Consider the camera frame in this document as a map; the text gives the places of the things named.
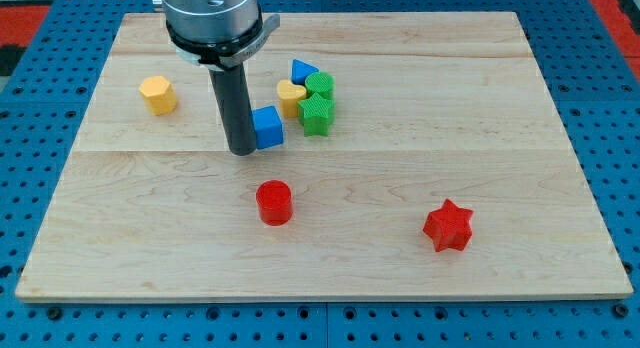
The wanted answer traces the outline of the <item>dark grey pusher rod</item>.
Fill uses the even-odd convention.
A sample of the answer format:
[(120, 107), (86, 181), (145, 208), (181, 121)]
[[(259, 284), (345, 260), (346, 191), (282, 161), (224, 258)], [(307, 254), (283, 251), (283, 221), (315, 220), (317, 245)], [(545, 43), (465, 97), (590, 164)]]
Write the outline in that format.
[(244, 65), (209, 71), (229, 150), (246, 156), (257, 149)]

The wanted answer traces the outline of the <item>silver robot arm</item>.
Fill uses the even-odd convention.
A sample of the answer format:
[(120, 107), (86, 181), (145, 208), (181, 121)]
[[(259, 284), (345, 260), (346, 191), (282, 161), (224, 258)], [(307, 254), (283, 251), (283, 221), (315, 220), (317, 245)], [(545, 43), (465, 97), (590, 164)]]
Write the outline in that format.
[(176, 53), (205, 67), (231, 153), (257, 149), (244, 62), (280, 27), (280, 16), (262, 15), (258, 0), (152, 0), (165, 15)]

